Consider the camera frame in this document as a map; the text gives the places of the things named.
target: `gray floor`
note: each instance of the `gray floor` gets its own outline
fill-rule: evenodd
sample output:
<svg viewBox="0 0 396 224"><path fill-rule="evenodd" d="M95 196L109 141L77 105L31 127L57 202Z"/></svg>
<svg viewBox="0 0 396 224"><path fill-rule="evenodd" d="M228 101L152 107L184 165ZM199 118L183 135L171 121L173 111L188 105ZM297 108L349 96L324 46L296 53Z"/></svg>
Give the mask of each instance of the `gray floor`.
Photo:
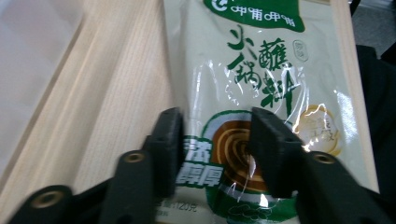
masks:
<svg viewBox="0 0 396 224"><path fill-rule="evenodd" d="M361 0L352 16L356 44L375 48L378 57L396 42L395 2Z"/></svg>

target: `hot pot dipping sauce packet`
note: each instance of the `hot pot dipping sauce packet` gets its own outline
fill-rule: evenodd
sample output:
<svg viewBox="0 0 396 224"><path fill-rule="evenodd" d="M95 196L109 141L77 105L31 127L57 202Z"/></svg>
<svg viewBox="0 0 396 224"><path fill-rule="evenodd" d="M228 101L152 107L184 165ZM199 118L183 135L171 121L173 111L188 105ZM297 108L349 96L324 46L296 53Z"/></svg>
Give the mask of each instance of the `hot pot dipping sauce packet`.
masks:
<svg viewBox="0 0 396 224"><path fill-rule="evenodd" d="M186 158L158 222L298 223L295 199L271 197L249 154L253 106L369 186L328 1L163 2Z"/></svg>

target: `wooden surface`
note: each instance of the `wooden surface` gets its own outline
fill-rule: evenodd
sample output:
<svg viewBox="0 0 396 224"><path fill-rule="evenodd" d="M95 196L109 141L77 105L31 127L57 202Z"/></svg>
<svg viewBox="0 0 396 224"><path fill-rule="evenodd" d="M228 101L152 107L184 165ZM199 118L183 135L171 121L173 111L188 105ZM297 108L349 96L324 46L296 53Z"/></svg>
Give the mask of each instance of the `wooden surface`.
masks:
<svg viewBox="0 0 396 224"><path fill-rule="evenodd" d="M53 88L0 195L0 223L33 191L75 193L112 176L122 152L139 149L158 114L174 105L162 0L81 0L84 18ZM350 83L359 81L347 1L333 1ZM360 129L361 87L351 85ZM363 131L370 163L370 137ZM375 173L370 174L374 189Z"/></svg>

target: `black cloth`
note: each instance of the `black cloth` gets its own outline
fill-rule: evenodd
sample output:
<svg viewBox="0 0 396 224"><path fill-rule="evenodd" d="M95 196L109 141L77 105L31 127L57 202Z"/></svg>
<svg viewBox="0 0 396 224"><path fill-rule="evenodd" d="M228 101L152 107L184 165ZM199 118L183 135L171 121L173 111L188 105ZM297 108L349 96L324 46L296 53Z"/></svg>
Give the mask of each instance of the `black cloth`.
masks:
<svg viewBox="0 0 396 224"><path fill-rule="evenodd" d="M357 51L380 194L396 203L396 65Z"/></svg>

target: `green logo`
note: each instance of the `green logo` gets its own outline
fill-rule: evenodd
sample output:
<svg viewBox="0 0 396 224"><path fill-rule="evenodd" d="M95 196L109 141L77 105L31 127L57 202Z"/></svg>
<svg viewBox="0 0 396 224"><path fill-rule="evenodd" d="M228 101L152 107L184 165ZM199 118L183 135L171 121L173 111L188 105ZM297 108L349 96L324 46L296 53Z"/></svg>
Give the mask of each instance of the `green logo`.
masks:
<svg viewBox="0 0 396 224"><path fill-rule="evenodd" d="M261 27L305 30L298 0L204 0L215 14L231 21Z"/></svg>

